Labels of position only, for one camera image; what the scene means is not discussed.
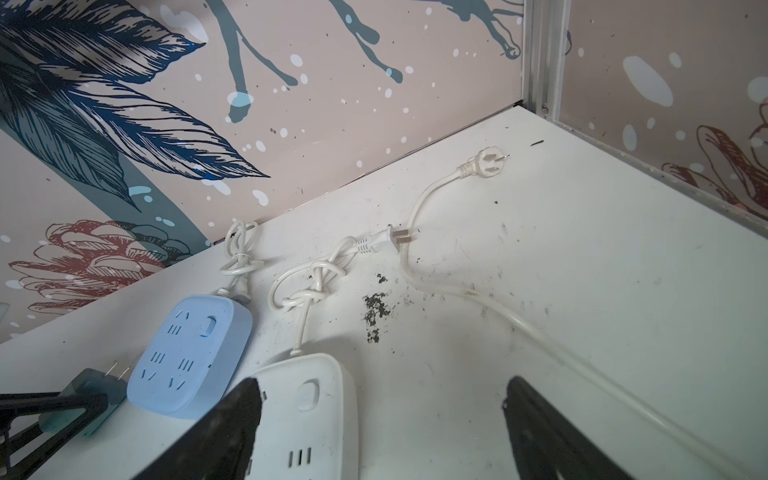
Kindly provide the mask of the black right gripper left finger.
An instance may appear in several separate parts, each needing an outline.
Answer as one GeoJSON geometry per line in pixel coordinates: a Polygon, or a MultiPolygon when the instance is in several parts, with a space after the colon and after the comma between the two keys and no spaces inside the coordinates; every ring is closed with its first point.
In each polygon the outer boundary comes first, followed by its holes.
{"type": "Polygon", "coordinates": [[[243,479],[262,415],[258,380],[247,378],[136,475],[138,479],[243,479]]]}

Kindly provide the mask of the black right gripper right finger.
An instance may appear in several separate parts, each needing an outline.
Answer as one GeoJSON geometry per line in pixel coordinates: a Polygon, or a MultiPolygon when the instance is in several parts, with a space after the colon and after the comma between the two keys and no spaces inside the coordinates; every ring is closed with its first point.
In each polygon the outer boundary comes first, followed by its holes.
{"type": "Polygon", "coordinates": [[[630,477],[524,378],[509,381],[502,410],[520,479],[630,477]]]}

